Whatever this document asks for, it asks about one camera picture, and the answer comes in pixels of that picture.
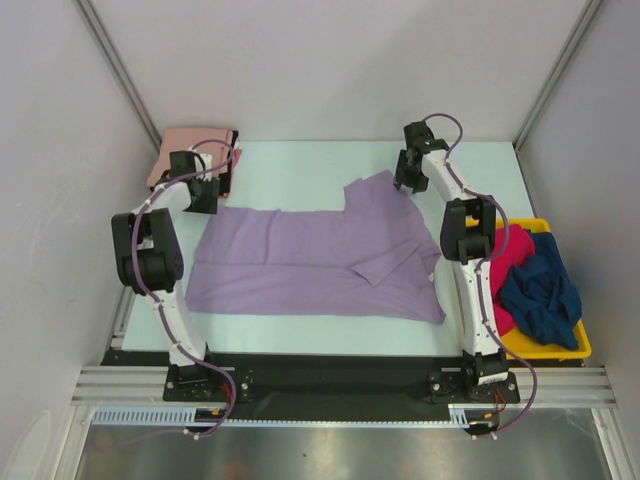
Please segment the purple t shirt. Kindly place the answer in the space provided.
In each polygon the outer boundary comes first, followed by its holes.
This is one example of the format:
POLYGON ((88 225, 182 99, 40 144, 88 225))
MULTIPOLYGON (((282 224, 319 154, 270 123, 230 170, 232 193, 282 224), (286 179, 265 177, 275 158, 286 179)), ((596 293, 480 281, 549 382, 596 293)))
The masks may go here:
POLYGON ((390 171, 343 189, 341 211, 219 208, 196 247, 190 311, 380 316, 440 324, 440 250, 390 171))

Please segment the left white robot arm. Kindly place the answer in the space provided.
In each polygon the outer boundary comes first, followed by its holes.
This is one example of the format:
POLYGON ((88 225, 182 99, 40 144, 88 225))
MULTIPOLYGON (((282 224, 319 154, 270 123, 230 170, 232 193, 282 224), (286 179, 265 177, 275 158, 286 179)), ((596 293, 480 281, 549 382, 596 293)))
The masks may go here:
POLYGON ((201 365, 208 346, 196 331, 182 289, 184 258, 174 227, 182 213, 214 215, 219 179, 211 156, 194 149, 169 154, 169 168, 136 210, 111 219, 117 275, 120 282, 148 299, 170 342, 170 363, 192 368, 186 387, 197 398, 214 397, 221 376, 201 365))

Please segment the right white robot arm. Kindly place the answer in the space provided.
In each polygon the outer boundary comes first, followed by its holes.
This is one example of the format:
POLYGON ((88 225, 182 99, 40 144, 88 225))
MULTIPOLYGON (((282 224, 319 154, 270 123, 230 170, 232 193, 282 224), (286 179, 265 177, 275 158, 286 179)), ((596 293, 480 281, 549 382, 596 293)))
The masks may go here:
POLYGON ((394 184, 421 193, 436 188, 445 202, 440 229, 440 250, 451 262, 462 319, 461 388, 473 401, 484 401, 508 378, 506 351, 498 331, 490 288, 490 267, 496 246, 495 199, 476 192, 453 165, 453 147, 438 139, 427 122, 403 128, 394 184))

